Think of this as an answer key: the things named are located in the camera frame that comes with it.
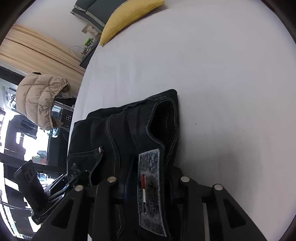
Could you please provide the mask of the black denim pants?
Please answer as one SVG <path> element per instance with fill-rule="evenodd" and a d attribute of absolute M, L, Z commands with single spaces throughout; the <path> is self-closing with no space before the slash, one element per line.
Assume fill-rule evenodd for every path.
<path fill-rule="evenodd" d="M 115 177 L 110 206 L 114 240 L 171 240 L 180 235 L 172 205 L 179 138 L 173 89 L 117 108 L 101 108 L 74 123 L 67 157 L 70 179 L 86 171 L 91 186 Z"/>

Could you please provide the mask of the beige puffer jacket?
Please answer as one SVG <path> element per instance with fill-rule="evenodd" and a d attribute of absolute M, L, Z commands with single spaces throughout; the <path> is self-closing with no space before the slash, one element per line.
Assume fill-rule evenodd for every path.
<path fill-rule="evenodd" d="M 50 75 L 27 75 L 16 90 L 16 109 L 40 128 L 50 131 L 63 125 L 52 117 L 56 98 L 72 98 L 73 91 L 66 78 Z"/>

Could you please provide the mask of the dark grey nightstand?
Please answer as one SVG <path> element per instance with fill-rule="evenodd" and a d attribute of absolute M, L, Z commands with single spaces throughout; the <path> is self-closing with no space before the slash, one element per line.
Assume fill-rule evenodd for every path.
<path fill-rule="evenodd" d="M 90 62 L 90 59 L 92 58 L 92 55 L 94 54 L 96 48 L 98 46 L 98 42 L 95 43 L 91 48 L 90 50 L 86 53 L 86 55 L 82 58 L 79 66 L 82 67 L 83 69 L 86 69 L 89 62 Z"/>

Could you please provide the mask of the beige curtain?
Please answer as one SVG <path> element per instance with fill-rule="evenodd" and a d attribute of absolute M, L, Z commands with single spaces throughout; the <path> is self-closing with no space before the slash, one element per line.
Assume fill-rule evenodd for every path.
<path fill-rule="evenodd" d="M 78 94 L 85 73 L 68 47 L 21 25 L 13 25 L 1 43 L 1 63 L 26 74 L 64 77 L 74 95 Z"/>

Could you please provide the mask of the dark grey upholstered headboard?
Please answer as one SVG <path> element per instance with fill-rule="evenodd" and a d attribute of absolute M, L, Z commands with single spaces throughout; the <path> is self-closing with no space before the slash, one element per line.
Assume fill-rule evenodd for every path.
<path fill-rule="evenodd" d="M 124 2 L 125 0 L 78 0 L 71 14 L 102 33 L 112 13 Z"/>

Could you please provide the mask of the yellow cushion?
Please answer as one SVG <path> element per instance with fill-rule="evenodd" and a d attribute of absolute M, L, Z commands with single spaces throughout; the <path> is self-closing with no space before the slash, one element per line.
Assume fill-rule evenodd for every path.
<path fill-rule="evenodd" d="M 123 29 L 148 15 L 164 3 L 165 1 L 163 0 L 129 0 L 124 2 L 108 19 L 102 31 L 99 45 L 104 46 Z"/>

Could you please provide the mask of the bed with white sheet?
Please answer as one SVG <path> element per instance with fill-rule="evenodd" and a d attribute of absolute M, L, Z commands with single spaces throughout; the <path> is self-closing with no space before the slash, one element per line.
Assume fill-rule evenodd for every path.
<path fill-rule="evenodd" d="M 73 120 L 175 89 L 176 163 L 222 184 L 267 240 L 295 216 L 295 42 L 261 1 L 167 1 L 98 47 Z"/>

